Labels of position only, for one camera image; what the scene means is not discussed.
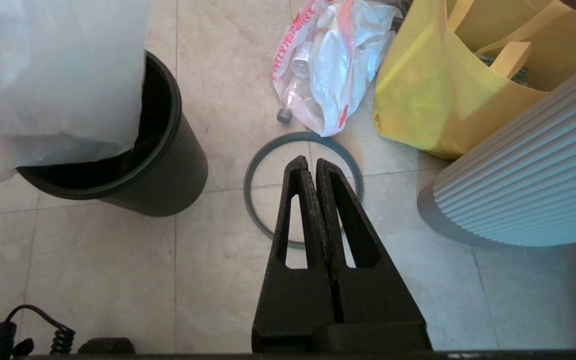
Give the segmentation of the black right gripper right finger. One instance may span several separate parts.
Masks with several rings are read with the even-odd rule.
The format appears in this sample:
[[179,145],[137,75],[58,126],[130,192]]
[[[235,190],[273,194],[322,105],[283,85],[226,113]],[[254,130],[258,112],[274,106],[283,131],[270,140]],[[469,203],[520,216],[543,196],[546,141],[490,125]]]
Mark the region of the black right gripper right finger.
[[315,332],[322,351],[430,351],[426,321],[343,171],[317,161],[333,321]]

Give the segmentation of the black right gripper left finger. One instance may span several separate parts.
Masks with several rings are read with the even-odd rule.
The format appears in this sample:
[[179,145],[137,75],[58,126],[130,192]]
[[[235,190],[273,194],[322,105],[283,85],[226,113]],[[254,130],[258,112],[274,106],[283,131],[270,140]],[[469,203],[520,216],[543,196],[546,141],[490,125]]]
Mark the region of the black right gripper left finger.
[[[291,201],[298,197],[306,255],[305,268],[286,264]],[[252,325],[254,353],[310,353],[314,334],[334,323],[330,273],[338,215],[327,213],[309,165],[297,156],[285,167],[279,210],[262,289]]]

